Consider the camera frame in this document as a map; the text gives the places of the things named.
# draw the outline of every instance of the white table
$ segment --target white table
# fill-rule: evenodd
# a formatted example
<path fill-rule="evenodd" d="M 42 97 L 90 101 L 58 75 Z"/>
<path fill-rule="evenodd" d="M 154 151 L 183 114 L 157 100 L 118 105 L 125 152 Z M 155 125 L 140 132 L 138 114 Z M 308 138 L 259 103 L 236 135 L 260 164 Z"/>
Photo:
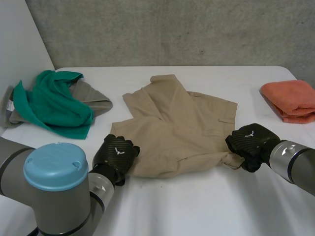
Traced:
<path fill-rule="evenodd" d="M 187 90 L 238 103 L 236 129 L 260 123 L 282 139 L 315 148 L 315 125 L 283 123 L 259 93 L 274 81 L 294 80 L 277 66 L 170 66 L 63 68 L 82 72 L 108 96 L 114 108 L 98 117 L 86 140 L 72 140 L 32 124 L 8 129 L 4 138 L 31 147 L 54 142 L 80 146 L 88 162 L 111 123 L 132 118 L 122 95 L 149 83 L 153 75 L 175 74 Z M 0 197 L 0 235 L 23 236 L 35 227 L 32 210 Z M 266 165 L 256 173 L 215 167 L 170 179 L 130 178 L 115 195 L 95 236 L 313 236 L 315 197 L 291 185 Z"/>

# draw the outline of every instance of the light blue cap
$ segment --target light blue cap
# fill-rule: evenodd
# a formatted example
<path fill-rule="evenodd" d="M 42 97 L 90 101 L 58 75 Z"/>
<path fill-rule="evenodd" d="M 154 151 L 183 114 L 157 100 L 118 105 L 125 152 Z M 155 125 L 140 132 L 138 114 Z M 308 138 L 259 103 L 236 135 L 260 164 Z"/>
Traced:
<path fill-rule="evenodd" d="M 87 177 L 89 166 L 84 151 L 74 144 L 48 144 L 33 151 L 25 160 L 24 176 L 35 188 L 65 191 Z"/>

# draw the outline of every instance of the folded orange towel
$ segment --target folded orange towel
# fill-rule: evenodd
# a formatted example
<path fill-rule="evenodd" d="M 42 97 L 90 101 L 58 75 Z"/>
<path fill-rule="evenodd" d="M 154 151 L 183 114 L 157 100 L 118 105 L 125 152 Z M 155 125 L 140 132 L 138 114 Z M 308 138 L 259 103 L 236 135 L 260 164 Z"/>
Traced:
<path fill-rule="evenodd" d="M 305 124 L 315 121 L 315 90 L 305 81 L 267 83 L 260 90 L 284 122 Z"/>

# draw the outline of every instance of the white wall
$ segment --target white wall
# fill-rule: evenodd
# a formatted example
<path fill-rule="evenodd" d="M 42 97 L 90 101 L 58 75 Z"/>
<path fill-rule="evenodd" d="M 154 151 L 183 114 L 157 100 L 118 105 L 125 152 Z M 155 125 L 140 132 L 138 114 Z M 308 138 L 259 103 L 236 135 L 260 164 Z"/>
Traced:
<path fill-rule="evenodd" d="M 22 80 L 28 87 L 49 69 L 53 64 L 25 1 L 0 0 L 0 99 L 8 85 Z"/>

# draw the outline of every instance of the clothing label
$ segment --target clothing label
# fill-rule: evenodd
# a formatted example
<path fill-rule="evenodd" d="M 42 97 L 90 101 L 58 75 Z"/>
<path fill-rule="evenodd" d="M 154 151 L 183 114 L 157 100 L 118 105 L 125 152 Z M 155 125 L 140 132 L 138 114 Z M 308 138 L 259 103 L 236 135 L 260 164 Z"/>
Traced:
<path fill-rule="evenodd" d="M 14 108 L 13 101 L 11 101 L 11 100 L 8 101 L 8 104 L 6 105 L 6 109 L 7 109 L 8 111 L 11 111 L 11 112 L 14 111 L 15 108 Z"/>

